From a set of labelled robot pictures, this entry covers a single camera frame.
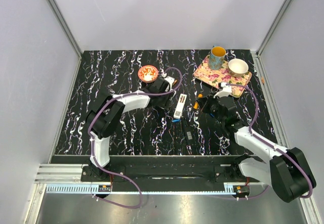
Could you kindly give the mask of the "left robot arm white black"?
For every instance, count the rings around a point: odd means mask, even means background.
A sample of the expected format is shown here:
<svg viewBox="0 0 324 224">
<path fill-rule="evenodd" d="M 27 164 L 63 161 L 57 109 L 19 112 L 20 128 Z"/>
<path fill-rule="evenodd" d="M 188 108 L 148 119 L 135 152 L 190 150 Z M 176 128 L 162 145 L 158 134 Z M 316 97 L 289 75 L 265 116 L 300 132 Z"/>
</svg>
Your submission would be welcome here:
<svg viewBox="0 0 324 224">
<path fill-rule="evenodd" d="M 137 109 L 169 107 L 176 94 L 176 82 L 171 76 L 158 77 L 154 82 L 128 94 L 112 95 L 108 91 L 98 93 L 86 117 L 90 139 L 94 140 L 89 164 L 94 178 L 105 181 L 109 177 L 110 170 L 106 165 L 110 162 L 110 137 L 115 133 L 121 116 Z"/>
</svg>

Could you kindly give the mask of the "white remote orange batteries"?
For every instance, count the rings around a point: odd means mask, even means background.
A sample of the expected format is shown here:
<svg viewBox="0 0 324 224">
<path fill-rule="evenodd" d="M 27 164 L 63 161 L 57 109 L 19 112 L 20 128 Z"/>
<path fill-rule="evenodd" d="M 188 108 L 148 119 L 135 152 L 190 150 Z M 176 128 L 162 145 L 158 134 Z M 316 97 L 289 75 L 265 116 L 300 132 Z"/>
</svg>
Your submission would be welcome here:
<svg viewBox="0 0 324 224">
<path fill-rule="evenodd" d="M 181 118 L 182 112 L 183 112 L 183 109 L 184 109 L 184 106 L 185 106 L 186 98 L 187 98 L 187 95 L 180 94 L 177 106 L 175 108 L 174 116 L 173 116 L 175 119 L 180 119 Z"/>
</svg>

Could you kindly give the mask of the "black remote blue batteries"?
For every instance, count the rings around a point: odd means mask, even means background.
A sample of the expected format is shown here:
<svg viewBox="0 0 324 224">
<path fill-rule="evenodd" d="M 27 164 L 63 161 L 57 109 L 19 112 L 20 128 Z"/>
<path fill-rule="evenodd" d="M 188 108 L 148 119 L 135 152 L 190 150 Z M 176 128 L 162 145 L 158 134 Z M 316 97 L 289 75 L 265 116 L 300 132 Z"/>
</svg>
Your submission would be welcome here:
<svg viewBox="0 0 324 224">
<path fill-rule="evenodd" d="M 187 144 L 188 145 L 191 144 L 193 141 L 193 136 L 192 136 L 189 120 L 186 117 L 183 117 L 183 119 L 182 119 L 182 130 L 183 130 Z"/>
</svg>

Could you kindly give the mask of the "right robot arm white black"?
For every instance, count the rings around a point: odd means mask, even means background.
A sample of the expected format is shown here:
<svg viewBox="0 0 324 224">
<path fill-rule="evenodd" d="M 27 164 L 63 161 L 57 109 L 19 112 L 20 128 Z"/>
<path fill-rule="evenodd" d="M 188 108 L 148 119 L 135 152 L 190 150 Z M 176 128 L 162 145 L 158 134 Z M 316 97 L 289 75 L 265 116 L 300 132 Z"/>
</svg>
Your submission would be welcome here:
<svg viewBox="0 0 324 224">
<path fill-rule="evenodd" d="M 257 158 L 242 155 L 235 159 L 228 173 L 237 182 L 253 178 L 272 187 L 284 202 L 309 198 L 316 180 L 304 153 L 298 148 L 280 146 L 252 129 L 237 114 L 232 84 L 220 83 L 215 94 L 197 98 L 202 112 L 211 114 L 223 135 L 231 142 L 253 152 Z"/>
</svg>

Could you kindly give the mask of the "orange handled screwdriver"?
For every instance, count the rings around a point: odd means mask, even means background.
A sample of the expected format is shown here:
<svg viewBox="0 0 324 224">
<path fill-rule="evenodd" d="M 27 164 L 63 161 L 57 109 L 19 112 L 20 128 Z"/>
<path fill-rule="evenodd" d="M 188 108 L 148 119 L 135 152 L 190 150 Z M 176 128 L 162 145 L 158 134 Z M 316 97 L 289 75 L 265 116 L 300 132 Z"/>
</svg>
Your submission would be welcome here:
<svg viewBox="0 0 324 224">
<path fill-rule="evenodd" d="M 197 98 L 198 98 L 198 99 L 199 99 L 199 98 L 202 98 L 202 97 L 203 97 L 203 95 L 202 95 L 202 94 L 199 94 L 199 95 L 197 96 Z M 193 108 L 194 108 L 194 109 L 198 109 L 198 108 L 199 108 L 199 104 L 198 104 L 198 102 L 197 102 L 197 101 L 195 102 L 195 104 L 194 104 Z"/>
</svg>

